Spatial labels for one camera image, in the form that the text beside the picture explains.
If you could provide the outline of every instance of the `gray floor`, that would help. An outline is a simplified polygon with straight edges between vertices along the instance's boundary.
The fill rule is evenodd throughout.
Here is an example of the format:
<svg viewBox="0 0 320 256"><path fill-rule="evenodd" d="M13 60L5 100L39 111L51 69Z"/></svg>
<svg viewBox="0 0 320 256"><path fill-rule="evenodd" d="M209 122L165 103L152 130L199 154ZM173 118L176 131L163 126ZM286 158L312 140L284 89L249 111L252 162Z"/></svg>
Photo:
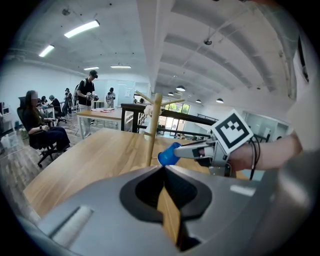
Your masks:
<svg viewBox="0 0 320 256"><path fill-rule="evenodd" d="M65 119L67 123L60 122L59 126L66 130L72 147L81 141L77 116L72 113L71 116L66 116ZM90 130L94 133L102 127L103 124L98 121L91 125ZM106 121L106 127L120 129L112 121ZM0 155L0 186L13 212L36 224L40 218L27 202L23 190L52 160L47 157L42 162L42 168L40 168L37 165L40 160L40 151L30 147L28 139L22 140L19 132L17 132L17 138L18 145L6 149L5 153Z"/></svg>

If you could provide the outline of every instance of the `man with black cap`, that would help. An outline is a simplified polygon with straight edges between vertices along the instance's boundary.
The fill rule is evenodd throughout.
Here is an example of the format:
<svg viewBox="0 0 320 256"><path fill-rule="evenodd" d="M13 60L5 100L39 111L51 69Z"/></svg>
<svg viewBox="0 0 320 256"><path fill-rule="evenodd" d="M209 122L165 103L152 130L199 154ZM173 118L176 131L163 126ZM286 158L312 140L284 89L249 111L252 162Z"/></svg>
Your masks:
<svg viewBox="0 0 320 256"><path fill-rule="evenodd" d="M95 94L95 85L93 80L98 78L98 73L95 70L91 70L89 77L83 79L78 87L78 98L79 98L79 110L81 111L90 111L91 110L91 101L93 100L93 95ZM82 118L82 126L84 127L84 137L88 137L90 132L90 123L89 118Z"/></svg>
<svg viewBox="0 0 320 256"><path fill-rule="evenodd" d="M114 108L114 100L115 99L116 99L116 94L114 93L114 88L111 87L110 91L108 92L107 96L105 97L107 109Z"/></svg>

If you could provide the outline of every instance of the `wooden coat rack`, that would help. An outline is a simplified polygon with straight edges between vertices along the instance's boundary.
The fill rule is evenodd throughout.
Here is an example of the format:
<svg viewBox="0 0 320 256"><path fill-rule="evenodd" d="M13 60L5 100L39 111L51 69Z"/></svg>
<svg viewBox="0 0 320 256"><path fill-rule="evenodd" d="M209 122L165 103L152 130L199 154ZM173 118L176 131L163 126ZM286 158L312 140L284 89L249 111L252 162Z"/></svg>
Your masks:
<svg viewBox="0 0 320 256"><path fill-rule="evenodd" d="M150 132L144 133L145 135L150 136L149 144L148 144L148 148L147 148L147 153L146 153L146 166L150 166L151 159L152 159L152 153L154 151L155 138L156 138L156 134L157 134L158 120L159 120L159 116L161 114L161 107L163 107L165 105L172 104L172 103L184 102L185 100L184 99L176 99L176 100L162 103L163 96L160 93L155 94L154 100L150 99L149 97L145 96L144 94L142 94L141 92L139 92L137 90L135 91L135 93L139 94L142 98L144 98L145 100L147 100L148 102L150 102L153 105L153 112L152 112L151 124L150 124Z"/></svg>

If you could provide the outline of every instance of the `light wood tabletop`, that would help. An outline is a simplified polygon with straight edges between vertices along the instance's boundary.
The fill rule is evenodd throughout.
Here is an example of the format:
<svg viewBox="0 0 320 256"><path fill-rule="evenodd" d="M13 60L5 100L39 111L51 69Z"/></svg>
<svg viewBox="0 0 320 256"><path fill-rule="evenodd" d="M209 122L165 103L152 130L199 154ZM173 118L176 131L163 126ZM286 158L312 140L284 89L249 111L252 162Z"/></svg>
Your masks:
<svg viewBox="0 0 320 256"><path fill-rule="evenodd" d="M89 117L89 118L99 118L99 119L114 119L114 120L121 120L122 110L115 109L112 112L98 112L98 111L81 111L76 113L78 116L82 117Z"/></svg>
<svg viewBox="0 0 320 256"><path fill-rule="evenodd" d="M157 137L152 165L159 165L156 156L173 142L189 140ZM146 167L148 142L143 134L102 128L82 140L45 168L23 191L34 210L43 217L55 206L87 185ZM177 166L209 175L207 167L192 159L181 158ZM178 236L180 213L168 192L163 189L158 210L164 214L163 226L173 241Z"/></svg>

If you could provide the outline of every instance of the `backpack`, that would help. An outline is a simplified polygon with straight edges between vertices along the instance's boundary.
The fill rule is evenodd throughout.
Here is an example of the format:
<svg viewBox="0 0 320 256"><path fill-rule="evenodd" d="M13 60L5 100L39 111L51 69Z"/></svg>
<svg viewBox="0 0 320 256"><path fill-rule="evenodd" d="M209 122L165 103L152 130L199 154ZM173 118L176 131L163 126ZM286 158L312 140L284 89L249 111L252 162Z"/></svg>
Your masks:
<svg viewBox="0 0 320 256"><path fill-rule="evenodd" d="M83 79L82 81L83 81L83 86L86 86L87 80ZM79 100L79 97L78 97L79 85L80 85L80 83L74 89L74 93L73 93L73 103L74 103L74 105L77 105L77 101Z"/></svg>

